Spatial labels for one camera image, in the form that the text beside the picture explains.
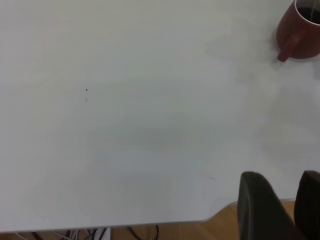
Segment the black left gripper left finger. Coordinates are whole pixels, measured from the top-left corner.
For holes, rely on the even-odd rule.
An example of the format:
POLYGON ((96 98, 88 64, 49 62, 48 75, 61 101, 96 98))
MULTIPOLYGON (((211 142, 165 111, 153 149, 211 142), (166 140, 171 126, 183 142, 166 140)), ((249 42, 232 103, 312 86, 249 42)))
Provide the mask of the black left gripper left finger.
POLYGON ((303 240, 267 179, 252 171, 240 176, 237 200, 240 240, 303 240))

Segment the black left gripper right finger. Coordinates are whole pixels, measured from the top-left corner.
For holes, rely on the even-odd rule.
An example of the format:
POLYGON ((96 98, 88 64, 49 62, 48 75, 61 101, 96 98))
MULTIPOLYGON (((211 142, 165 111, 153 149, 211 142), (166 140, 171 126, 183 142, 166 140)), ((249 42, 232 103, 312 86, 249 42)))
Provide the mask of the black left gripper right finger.
POLYGON ((320 238, 320 173, 306 170, 302 174, 294 205, 296 227, 308 240, 320 238))

